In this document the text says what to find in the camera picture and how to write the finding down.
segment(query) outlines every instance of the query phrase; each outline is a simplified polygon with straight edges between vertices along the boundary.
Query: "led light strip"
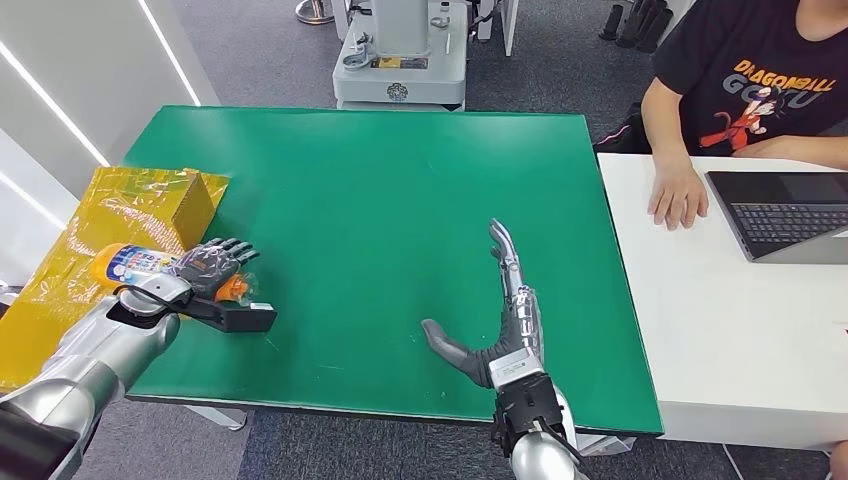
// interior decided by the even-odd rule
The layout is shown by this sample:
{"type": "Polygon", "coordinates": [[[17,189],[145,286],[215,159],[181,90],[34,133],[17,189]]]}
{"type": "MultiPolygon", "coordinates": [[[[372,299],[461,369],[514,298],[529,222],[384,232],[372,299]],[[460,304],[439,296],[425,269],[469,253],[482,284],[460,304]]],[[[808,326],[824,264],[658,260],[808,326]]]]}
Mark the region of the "led light strip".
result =
{"type": "Polygon", "coordinates": [[[11,65],[12,68],[14,68],[15,71],[18,72],[18,75],[20,75],[21,78],[23,78],[24,81],[27,82],[30,88],[32,88],[32,90],[41,98],[41,100],[44,101],[44,103],[50,108],[50,110],[52,110],[53,113],[57,117],[59,117],[59,120],[61,120],[62,123],[64,123],[65,126],[68,128],[68,130],[70,130],[71,133],[75,137],[77,137],[77,140],[79,140],[82,146],[85,147],[85,149],[88,150],[88,152],[91,153],[91,155],[95,159],[97,159],[100,165],[108,167],[109,162],[106,160],[106,157],[104,157],[103,154],[101,154],[97,150],[97,147],[95,147],[94,144],[91,143],[91,141],[88,139],[88,137],[86,137],[85,134],[82,133],[82,130],[80,130],[79,127],[77,127],[77,125],[73,122],[73,120],[71,120],[71,118],[68,117],[67,114],[65,114],[65,111],[62,110],[61,107],[59,107],[59,104],[57,104],[53,100],[53,98],[51,98],[50,95],[48,95],[47,92],[41,87],[41,85],[39,85],[39,83],[35,81],[35,78],[33,78],[33,76],[30,75],[30,73],[27,71],[27,69],[24,68],[23,64],[19,62],[14,55],[12,55],[12,52],[8,48],[6,48],[6,45],[4,45],[3,42],[0,42],[0,55],[2,55],[7,62],[9,62],[9,65],[11,65]]]}
{"type": "Polygon", "coordinates": [[[66,228],[65,222],[56,218],[55,215],[53,215],[52,213],[50,213],[49,210],[44,208],[44,205],[38,203],[38,200],[32,198],[32,195],[26,193],[24,189],[19,187],[17,183],[13,182],[11,178],[4,175],[3,172],[0,172],[0,183],[3,183],[7,187],[11,188],[13,192],[17,193],[21,198],[23,198],[24,201],[30,204],[32,208],[38,210],[38,213],[44,215],[44,218],[50,221],[50,223],[59,227],[61,230],[64,230],[66,228]]]}
{"type": "Polygon", "coordinates": [[[200,99],[197,98],[197,94],[194,93],[194,89],[191,88],[191,84],[188,82],[188,77],[186,77],[183,68],[180,66],[180,62],[177,61],[177,57],[174,55],[174,51],[171,50],[171,46],[168,44],[168,41],[165,40],[165,35],[162,34],[162,29],[159,28],[159,24],[156,23],[156,19],[153,18],[153,14],[150,12],[150,8],[147,6],[147,3],[144,0],[138,0],[138,4],[141,5],[141,9],[144,11],[144,15],[147,17],[147,21],[150,22],[150,26],[153,27],[153,31],[156,32],[156,37],[159,38],[159,43],[162,44],[162,48],[165,49],[165,53],[168,54],[168,58],[171,60],[171,64],[174,66],[174,70],[177,71],[177,75],[180,76],[180,80],[183,81],[183,85],[186,87],[189,96],[192,101],[194,101],[194,106],[200,106],[200,99]]]}

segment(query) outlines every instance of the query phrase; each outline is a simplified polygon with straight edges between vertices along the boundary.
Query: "laptop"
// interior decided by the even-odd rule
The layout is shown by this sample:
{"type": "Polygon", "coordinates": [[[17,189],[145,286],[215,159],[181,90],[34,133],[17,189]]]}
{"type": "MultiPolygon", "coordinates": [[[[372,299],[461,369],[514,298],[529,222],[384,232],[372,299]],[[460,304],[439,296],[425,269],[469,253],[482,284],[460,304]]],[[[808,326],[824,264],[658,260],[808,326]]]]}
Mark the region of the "laptop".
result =
{"type": "Polygon", "coordinates": [[[848,173],[707,172],[751,262],[848,264],[848,173]]]}

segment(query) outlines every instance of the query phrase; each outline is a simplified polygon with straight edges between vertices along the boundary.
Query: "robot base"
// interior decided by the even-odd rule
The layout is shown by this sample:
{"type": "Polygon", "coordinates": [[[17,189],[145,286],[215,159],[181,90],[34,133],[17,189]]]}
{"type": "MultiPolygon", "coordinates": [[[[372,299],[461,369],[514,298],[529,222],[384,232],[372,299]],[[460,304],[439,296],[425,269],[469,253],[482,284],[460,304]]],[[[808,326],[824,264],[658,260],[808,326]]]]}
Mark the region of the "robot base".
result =
{"type": "MultiPolygon", "coordinates": [[[[439,16],[439,2],[430,2],[428,17],[439,16]]],[[[462,2],[451,2],[449,16],[447,28],[428,26],[427,56],[378,56],[364,68],[348,70],[343,59],[354,52],[357,39],[363,33],[375,33],[372,16],[354,15],[333,71],[338,108],[372,109],[375,107],[364,104],[377,103],[385,106],[376,108],[392,110],[448,110],[442,105],[460,105],[458,109],[464,109],[467,7],[462,2]]]]}

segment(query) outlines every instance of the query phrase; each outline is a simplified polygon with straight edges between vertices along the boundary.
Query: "bottle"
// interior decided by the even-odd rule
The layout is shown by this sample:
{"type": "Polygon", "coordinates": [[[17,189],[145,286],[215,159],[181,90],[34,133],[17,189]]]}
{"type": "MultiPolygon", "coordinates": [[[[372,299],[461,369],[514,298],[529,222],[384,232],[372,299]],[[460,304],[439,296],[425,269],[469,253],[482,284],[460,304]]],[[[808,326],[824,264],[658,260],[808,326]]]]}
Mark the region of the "bottle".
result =
{"type": "MultiPolygon", "coordinates": [[[[89,274],[101,285],[115,288],[121,284],[137,285],[141,280],[159,272],[171,273],[179,257],[126,243],[113,243],[94,256],[89,274]]],[[[221,285],[215,301],[250,303],[256,278],[237,273],[221,285]]]]}

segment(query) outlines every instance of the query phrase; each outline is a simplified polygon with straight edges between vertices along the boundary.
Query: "white wall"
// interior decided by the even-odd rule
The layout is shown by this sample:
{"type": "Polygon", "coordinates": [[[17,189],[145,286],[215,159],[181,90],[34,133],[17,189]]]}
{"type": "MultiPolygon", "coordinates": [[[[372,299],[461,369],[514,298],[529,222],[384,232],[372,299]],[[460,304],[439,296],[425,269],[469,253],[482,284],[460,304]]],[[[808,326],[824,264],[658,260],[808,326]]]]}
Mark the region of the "white wall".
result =
{"type": "Polygon", "coordinates": [[[0,281],[23,285],[77,207],[77,199],[0,130],[0,281]],[[10,185],[29,193],[54,218],[10,185]]]}
{"type": "MultiPolygon", "coordinates": [[[[146,4],[201,103],[218,104],[169,1],[146,4]]],[[[0,0],[0,42],[112,164],[160,106],[193,104],[137,0],[0,0]]],[[[82,194],[97,161],[2,60],[0,128],[82,194]]]]}
{"type": "MultiPolygon", "coordinates": [[[[219,104],[169,0],[0,0],[0,43],[113,165],[162,105],[194,104],[143,6],[200,103],[219,104]]],[[[66,222],[99,165],[0,51],[0,175],[66,222]]],[[[7,183],[0,280],[21,284],[61,229],[7,183]]]]}

